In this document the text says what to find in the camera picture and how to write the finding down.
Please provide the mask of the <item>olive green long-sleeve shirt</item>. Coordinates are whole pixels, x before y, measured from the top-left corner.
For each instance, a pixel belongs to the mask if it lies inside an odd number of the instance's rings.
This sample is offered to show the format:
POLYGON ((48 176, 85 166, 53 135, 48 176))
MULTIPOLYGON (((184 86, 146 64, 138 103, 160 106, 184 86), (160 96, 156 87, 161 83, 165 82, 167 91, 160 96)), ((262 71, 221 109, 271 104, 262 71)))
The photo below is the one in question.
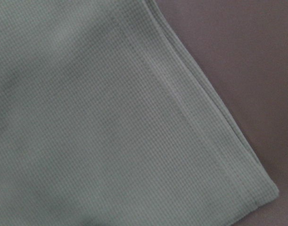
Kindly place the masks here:
POLYGON ((0 0, 0 226, 230 226, 279 190, 153 0, 0 0))

